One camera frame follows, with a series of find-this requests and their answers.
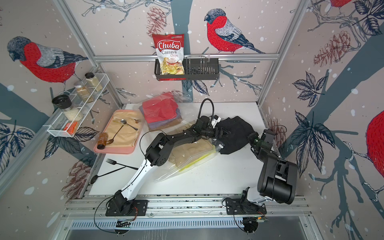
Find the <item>black trousers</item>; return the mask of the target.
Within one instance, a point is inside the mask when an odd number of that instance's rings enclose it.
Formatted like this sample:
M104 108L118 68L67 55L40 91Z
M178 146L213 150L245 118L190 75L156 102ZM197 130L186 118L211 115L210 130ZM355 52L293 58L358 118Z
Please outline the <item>black trousers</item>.
M223 135L219 138L224 144L220 150L221 155L230 155L246 146L249 143L247 137L255 132L254 128L239 116L221 120L216 126L223 129Z

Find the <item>clear plastic vacuum bag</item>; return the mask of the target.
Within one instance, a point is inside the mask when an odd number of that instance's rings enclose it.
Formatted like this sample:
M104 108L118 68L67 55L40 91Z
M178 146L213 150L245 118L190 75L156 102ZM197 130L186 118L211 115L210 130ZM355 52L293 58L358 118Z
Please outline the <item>clear plastic vacuum bag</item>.
M221 118L211 111L197 115L189 97L168 92L142 102L138 109L144 115L149 132L157 136L143 151L145 163L159 167L157 182L181 175L216 157L225 144L220 140L225 131Z

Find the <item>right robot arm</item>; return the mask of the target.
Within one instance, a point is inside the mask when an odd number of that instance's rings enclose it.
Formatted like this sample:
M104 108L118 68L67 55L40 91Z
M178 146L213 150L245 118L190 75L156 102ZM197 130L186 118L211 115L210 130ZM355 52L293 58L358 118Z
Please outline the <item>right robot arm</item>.
M272 150L275 135L273 130L265 129L262 135L254 132L248 136L251 151L263 163L257 186L245 190L248 202L272 200L290 205L295 199L298 166Z

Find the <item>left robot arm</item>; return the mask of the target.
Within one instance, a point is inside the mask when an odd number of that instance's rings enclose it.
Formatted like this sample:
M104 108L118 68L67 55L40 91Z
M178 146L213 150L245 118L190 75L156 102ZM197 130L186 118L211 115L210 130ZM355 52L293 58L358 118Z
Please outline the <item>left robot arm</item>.
M223 136L223 133L224 129L222 127L214 127L210 118L202 116L197 119L195 124L181 133L174 135L158 134L147 148L144 154L145 159L137 172L121 190L114 194L109 201L107 209L117 213L119 216L128 215L146 178L153 170L167 162L173 148L192 144L203 137L218 139Z

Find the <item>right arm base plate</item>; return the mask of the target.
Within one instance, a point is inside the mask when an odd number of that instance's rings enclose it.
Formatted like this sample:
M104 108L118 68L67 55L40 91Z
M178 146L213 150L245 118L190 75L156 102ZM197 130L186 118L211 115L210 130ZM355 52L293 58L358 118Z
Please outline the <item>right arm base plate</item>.
M222 206L226 209L227 215L266 215L265 204L258 205L248 200L241 202L241 199L225 198Z

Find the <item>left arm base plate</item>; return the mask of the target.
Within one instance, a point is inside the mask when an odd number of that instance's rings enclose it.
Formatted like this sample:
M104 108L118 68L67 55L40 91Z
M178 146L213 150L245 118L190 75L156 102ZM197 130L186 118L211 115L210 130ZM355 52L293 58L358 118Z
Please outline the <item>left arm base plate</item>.
M145 216L148 208L148 200L118 201L112 199L108 202L107 217L137 217Z

